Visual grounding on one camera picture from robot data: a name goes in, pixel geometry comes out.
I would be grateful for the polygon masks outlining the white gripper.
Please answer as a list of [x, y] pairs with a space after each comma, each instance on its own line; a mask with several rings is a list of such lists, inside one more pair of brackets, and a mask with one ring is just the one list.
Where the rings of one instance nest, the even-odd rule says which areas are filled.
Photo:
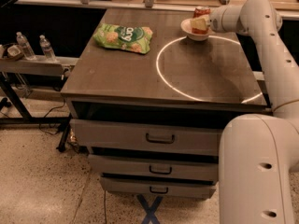
[[202, 15], [190, 20], [192, 29], [195, 32], [204, 32], [208, 30], [209, 20], [210, 28], [216, 33], [234, 32], [242, 34], [244, 26], [240, 20], [242, 6], [227, 5], [214, 8], [208, 15]]

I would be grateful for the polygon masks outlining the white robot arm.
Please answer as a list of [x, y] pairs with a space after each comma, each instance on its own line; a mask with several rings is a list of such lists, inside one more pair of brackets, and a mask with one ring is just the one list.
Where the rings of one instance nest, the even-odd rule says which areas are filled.
[[299, 66], [281, 40], [282, 21], [268, 0], [217, 7], [211, 29], [252, 38], [271, 116], [232, 119], [219, 152], [220, 224], [295, 224], [289, 174], [299, 163]]

